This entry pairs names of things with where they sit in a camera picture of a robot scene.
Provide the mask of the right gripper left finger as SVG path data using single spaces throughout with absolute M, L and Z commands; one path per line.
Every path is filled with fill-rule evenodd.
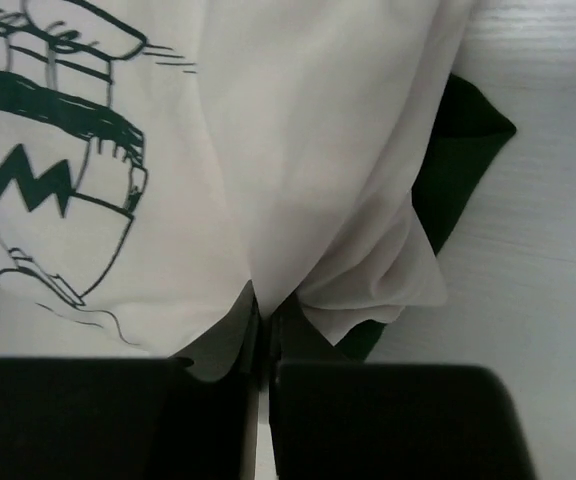
M 254 290 L 165 358 L 0 358 L 0 479 L 238 479 Z

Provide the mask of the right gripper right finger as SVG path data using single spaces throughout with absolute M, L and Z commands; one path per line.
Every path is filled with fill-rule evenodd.
M 270 323 L 281 479 L 532 479 L 512 399 L 480 366 L 347 359 L 288 298 Z

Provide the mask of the white green raglan t-shirt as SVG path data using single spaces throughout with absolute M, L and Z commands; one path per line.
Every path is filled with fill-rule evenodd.
M 173 354 L 246 287 L 328 340 L 447 297 L 503 146 L 433 136 L 472 1 L 0 1 L 0 356 Z

